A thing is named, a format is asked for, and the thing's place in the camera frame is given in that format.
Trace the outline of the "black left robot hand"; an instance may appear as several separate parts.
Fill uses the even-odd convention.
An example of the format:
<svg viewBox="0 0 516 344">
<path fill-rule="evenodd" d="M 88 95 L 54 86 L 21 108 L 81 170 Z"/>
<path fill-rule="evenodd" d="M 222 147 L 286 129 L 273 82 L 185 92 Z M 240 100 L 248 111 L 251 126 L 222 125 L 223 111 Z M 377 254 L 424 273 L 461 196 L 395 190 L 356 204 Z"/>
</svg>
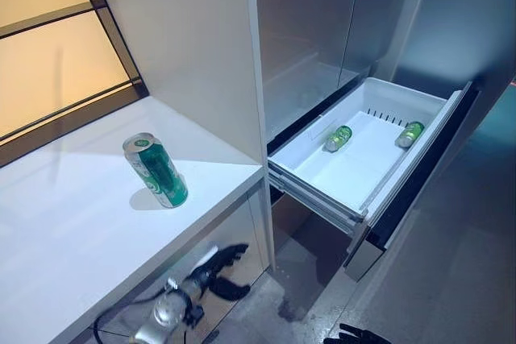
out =
<svg viewBox="0 0 516 344">
<path fill-rule="evenodd" d="M 220 272 L 226 267 L 232 267 L 236 261 L 247 251 L 247 243 L 230 245 L 217 251 L 204 264 L 193 269 L 188 279 L 192 280 L 201 289 L 201 295 L 209 289 L 218 298 L 227 301 L 238 301 L 243 299 L 251 290 L 249 284 L 238 285 Z"/>
</svg>

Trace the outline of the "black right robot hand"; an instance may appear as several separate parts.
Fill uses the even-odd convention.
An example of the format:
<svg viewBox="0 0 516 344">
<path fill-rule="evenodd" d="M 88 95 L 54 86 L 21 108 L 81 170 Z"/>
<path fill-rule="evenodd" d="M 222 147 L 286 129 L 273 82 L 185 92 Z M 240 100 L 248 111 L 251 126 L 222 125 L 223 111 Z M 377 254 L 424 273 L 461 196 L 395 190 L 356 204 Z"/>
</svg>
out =
<svg viewBox="0 0 516 344">
<path fill-rule="evenodd" d="M 337 338 L 324 338 L 323 344 L 391 344 L 382 336 L 367 329 L 360 329 L 352 325 L 340 323 Z"/>
</svg>

